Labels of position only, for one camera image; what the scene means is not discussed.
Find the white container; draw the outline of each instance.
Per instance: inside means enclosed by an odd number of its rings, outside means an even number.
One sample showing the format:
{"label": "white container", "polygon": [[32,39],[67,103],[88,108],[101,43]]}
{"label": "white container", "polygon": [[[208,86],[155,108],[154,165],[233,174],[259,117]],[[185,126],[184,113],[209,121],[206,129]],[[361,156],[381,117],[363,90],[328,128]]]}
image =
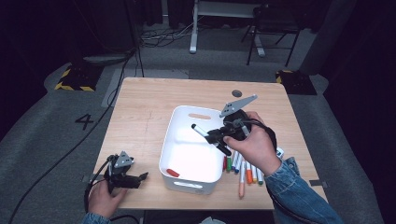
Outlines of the white container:
{"label": "white container", "polygon": [[[196,124],[205,132],[222,127],[220,111],[196,106],[178,106],[169,122],[163,151],[160,157],[160,171],[165,186],[196,194],[210,194],[221,178],[224,154],[208,144],[192,127]],[[179,177],[169,175],[172,169]]]}

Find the wooden table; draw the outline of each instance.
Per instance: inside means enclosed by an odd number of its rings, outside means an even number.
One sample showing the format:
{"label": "wooden table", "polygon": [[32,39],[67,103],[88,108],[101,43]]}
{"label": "wooden table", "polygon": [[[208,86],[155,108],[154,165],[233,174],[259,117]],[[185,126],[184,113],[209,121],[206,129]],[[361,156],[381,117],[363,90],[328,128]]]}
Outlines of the wooden table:
{"label": "wooden table", "polygon": [[[106,158],[125,150],[134,157],[128,175],[149,172],[139,189],[130,189],[121,208],[133,209],[273,209],[265,186],[246,185],[243,199],[238,197],[239,175],[224,172],[209,195],[189,194],[167,189],[159,170],[163,140],[173,110],[194,105],[221,110],[226,103],[257,94],[258,99],[244,107],[257,111],[265,124],[276,132],[285,158],[295,157],[305,181],[317,180],[311,156],[282,85],[235,81],[127,77],[122,83],[106,137],[100,151],[96,173]],[[312,187],[326,199],[322,187]]]}

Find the denim sleeve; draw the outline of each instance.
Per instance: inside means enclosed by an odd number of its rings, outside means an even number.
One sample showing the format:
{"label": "denim sleeve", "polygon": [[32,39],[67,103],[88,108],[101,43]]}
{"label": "denim sleeve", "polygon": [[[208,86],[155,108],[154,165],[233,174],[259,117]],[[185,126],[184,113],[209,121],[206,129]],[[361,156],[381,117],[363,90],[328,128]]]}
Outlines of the denim sleeve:
{"label": "denim sleeve", "polygon": [[[294,214],[317,223],[343,223],[330,205],[300,178],[294,158],[282,161],[279,169],[264,178],[276,199]],[[301,223],[275,206],[281,223]]]}
{"label": "denim sleeve", "polygon": [[106,217],[99,216],[95,213],[87,213],[82,219],[81,224],[110,224],[110,220]]}

